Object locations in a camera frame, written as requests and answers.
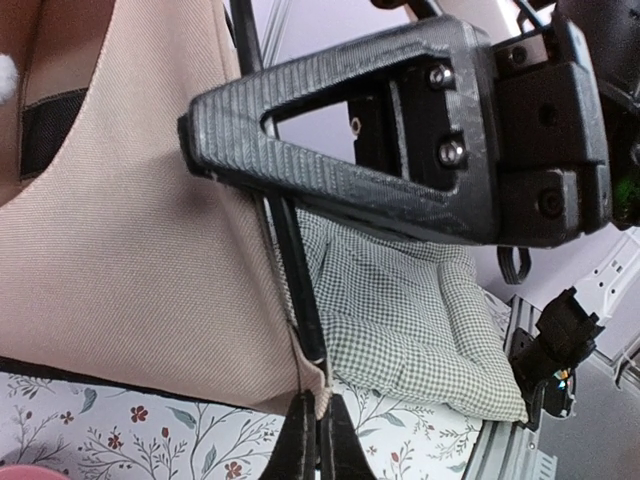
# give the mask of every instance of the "gray floor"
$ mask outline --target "gray floor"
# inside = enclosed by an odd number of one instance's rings
[[[545,418],[540,449],[559,457],[557,480],[640,479],[640,398],[619,390],[591,357],[578,369],[573,418]]]

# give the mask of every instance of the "beige fabric bag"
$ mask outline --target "beige fabric bag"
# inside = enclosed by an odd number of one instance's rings
[[[311,390],[322,410],[253,200],[181,158],[189,100],[238,75],[221,0],[3,0],[0,52],[22,79],[0,106],[0,357],[277,413]],[[87,86],[21,178],[22,112]]]

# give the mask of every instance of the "white fluffy object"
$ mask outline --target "white fluffy object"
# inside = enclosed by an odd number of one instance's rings
[[[0,54],[0,105],[15,93],[18,86],[18,70],[9,55]]]

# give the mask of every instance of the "white bracket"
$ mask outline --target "white bracket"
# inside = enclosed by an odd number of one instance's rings
[[[576,300],[587,314],[606,325],[640,272],[640,228],[624,232],[604,261],[575,284]]]

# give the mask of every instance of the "cushion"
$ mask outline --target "cushion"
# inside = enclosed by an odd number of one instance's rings
[[[306,212],[299,222],[338,376],[399,400],[527,421],[465,247],[387,242]]]

